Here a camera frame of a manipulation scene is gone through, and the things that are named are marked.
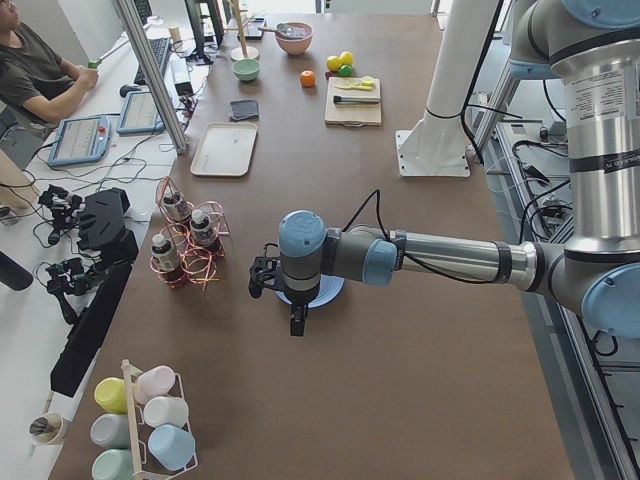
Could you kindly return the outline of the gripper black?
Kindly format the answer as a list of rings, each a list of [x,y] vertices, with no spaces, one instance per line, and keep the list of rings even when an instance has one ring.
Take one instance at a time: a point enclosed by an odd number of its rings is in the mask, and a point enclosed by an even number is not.
[[[308,304],[306,302],[291,302],[290,309],[290,335],[302,337],[305,331],[305,321],[308,316]]]

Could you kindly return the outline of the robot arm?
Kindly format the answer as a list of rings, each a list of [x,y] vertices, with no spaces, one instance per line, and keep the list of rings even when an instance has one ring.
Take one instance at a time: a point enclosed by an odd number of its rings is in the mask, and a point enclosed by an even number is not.
[[[553,298],[611,335],[639,334],[639,5],[519,4],[513,62],[548,67],[564,85],[573,233],[563,244],[508,245],[381,228],[327,227],[305,210],[279,226],[280,255],[253,288],[282,292],[302,335],[323,276],[387,285],[425,269],[466,283],[510,283]]]

